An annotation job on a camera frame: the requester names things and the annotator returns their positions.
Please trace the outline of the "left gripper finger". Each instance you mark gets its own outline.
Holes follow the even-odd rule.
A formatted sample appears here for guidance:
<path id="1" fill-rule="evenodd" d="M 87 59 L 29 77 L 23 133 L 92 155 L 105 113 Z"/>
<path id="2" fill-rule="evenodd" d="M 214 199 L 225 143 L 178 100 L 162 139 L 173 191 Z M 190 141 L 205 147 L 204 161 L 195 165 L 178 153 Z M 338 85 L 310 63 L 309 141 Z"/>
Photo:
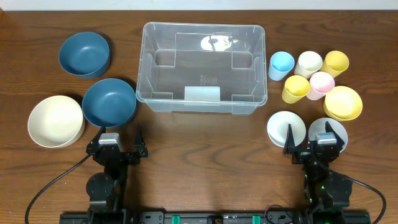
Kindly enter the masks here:
<path id="1" fill-rule="evenodd" d="M 106 132 L 106 128 L 104 126 L 99 129 L 96 136 L 91 141 L 93 146 L 97 146 L 99 144 L 100 137 L 105 132 Z"/>
<path id="2" fill-rule="evenodd" d="M 137 152 L 146 152 L 146 144 L 142 137 L 142 132 L 141 132 L 140 127 L 137 127 L 137 129 L 136 129 L 136 137 L 134 140 L 134 147 Z"/>

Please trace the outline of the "white small bowl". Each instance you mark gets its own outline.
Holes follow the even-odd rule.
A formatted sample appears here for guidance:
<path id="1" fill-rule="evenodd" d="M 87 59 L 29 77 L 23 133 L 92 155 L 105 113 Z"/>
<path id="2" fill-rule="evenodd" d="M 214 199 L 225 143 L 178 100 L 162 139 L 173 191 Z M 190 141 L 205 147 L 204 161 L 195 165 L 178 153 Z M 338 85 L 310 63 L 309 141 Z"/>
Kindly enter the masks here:
<path id="1" fill-rule="evenodd" d="M 307 129 L 301 117 L 290 111 L 280 111 L 273 114 L 267 123 L 267 134 L 276 146 L 285 146 L 289 125 L 292 128 L 295 146 L 304 141 Z"/>

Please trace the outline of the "cream cup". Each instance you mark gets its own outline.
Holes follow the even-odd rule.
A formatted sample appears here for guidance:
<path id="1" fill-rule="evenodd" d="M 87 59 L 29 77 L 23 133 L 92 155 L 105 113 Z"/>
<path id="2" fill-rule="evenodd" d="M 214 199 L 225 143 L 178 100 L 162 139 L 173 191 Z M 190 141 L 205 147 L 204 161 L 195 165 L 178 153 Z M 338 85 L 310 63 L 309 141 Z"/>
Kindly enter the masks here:
<path id="1" fill-rule="evenodd" d="M 314 51 L 305 51 L 300 54 L 294 75 L 303 76 L 309 79 L 314 73 L 319 71 L 323 65 L 322 57 Z"/>

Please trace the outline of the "pink cup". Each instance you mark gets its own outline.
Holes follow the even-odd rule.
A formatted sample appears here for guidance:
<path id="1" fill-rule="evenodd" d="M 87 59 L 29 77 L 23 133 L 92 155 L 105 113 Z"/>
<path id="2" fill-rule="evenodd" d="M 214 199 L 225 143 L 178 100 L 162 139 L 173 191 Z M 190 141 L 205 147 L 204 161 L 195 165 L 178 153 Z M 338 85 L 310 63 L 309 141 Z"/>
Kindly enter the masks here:
<path id="1" fill-rule="evenodd" d="M 335 87 L 334 78 L 327 72 L 316 72 L 310 77 L 310 91 L 307 94 L 309 100 L 319 100 Z"/>

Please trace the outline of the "grey small bowl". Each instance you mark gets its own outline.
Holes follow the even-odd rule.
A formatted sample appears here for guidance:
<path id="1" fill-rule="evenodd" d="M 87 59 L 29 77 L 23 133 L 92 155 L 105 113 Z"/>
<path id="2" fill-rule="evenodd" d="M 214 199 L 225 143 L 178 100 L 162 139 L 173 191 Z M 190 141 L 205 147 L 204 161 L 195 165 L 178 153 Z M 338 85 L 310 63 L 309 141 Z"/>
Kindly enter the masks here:
<path id="1" fill-rule="evenodd" d="M 348 144 L 348 133 L 346 132 L 344 126 L 335 119 L 332 118 L 319 118 L 315 120 L 309 127 L 308 130 L 308 140 L 316 140 L 316 135 L 319 133 L 325 133 L 325 123 L 329 122 L 332 129 L 339 135 L 339 137 L 345 142 L 340 153 L 342 153 Z"/>

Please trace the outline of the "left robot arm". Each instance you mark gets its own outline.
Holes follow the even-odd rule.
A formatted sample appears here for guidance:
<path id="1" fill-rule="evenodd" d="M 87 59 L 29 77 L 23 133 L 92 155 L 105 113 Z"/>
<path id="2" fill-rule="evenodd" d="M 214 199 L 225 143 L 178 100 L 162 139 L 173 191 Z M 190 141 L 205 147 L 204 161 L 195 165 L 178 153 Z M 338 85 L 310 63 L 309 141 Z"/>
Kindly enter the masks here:
<path id="1" fill-rule="evenodd" d="M 86 147 L 86 153 L 104 167 L 90 177 L 86 192 L 90 197 L 88 224 L 123 224 L 131 221 L 131 213 L 124 207 L 129 165 L 138 165 L 140 158 L 148 156 L 147 146 L 136 131 L 133 150 L 123 152 L 118 133 L 107 133 L 102 127 Z"/>

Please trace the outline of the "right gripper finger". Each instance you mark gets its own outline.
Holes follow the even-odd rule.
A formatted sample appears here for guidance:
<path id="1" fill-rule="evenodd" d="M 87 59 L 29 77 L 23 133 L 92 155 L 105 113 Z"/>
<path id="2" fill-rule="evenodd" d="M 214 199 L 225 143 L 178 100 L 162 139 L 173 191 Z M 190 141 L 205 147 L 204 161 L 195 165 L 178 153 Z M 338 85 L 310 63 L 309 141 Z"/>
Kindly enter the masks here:
<path id="1" fill-rule="evenodd" d="M 337 138 L 337 145 L 341 147 L 341 149 L 345 148 L 345 128 L 338 121 L 326 121 L 325 122 L 325 131 L 333 133 Z"/>
<path id="2" fill-rule="evenodd" d="M 294 149 L 295 149 L 295 141 L 294 141 L 294 137 L 293 137 L 292 126 L 291 126 L 291 124 L 288 124 L 287 138 L 285 141 L 283 153 L 284 154 L 292 154 L 294 152 Z"/>

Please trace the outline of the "yellow cup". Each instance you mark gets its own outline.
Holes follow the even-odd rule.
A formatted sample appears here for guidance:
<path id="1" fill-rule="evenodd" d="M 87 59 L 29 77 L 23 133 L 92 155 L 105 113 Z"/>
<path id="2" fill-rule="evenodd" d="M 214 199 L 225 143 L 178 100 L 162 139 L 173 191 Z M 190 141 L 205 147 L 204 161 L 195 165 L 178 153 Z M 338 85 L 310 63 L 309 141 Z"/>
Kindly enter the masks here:
<path id="1" fill-rule="evenodd" d="M 338 50 L 332 50 L 327 53 L 321 72 L 330 74 L 333 78 L 346 71 L 349 67 L 349 58 L 346 54 Z"/>
<path id="2" fill-rule="evenodd" d="M 285 81 L 282 99 L 288 104 L 294 104 L 306 96 L 309 91 L 309 81 L 300 75 L 293 75 Z"/>

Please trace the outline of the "yellow small bowl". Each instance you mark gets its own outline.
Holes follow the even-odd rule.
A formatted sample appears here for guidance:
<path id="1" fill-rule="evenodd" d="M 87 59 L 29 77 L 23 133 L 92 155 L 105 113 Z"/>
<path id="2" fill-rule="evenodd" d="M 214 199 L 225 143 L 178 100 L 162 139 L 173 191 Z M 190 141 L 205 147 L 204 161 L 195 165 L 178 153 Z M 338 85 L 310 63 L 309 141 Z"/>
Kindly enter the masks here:
<path id="1" fill-rule="evenodd" d="M 363 102 L 360 95 L 352 88 L 336 86 L 326 95 L 323 109 L 335 120 L 351 121 L 361 114 Z"/>

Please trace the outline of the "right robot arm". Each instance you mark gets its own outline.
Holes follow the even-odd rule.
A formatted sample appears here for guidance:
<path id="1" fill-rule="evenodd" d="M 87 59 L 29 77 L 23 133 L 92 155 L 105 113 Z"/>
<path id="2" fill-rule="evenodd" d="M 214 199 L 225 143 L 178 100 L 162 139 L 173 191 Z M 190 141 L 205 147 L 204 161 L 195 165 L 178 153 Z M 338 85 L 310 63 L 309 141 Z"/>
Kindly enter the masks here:
<path id="1" fill-rule="evenodd" d="M 296 146 L 292 125 L 287 128 L 284 154 L 292 156 L 293 164 L 303 165 L 304 194 L 311 207 L 294 213 L 294 223 L 338 223 L 344 220 L 342 209 L 349 206 L 352 183 L 339 174 L 333 174 L 329 163 L 340 155 L 344 140 L 329 122 L 325 131 L 317 134 L 306 147 Z"/>

